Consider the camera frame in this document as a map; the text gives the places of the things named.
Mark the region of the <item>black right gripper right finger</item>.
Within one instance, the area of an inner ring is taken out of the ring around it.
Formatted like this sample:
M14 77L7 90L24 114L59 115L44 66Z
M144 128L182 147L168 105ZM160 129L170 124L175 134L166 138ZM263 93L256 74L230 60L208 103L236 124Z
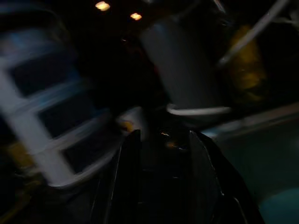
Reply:
M262 224L243 178L213 140L189 132L198 224Z

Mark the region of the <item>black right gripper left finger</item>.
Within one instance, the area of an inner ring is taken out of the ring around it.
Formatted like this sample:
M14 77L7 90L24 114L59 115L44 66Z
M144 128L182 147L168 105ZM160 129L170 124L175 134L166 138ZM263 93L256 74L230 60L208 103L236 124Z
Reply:
M135 224L141 172L141 131L130 133L100 177L91 207L92 224Z

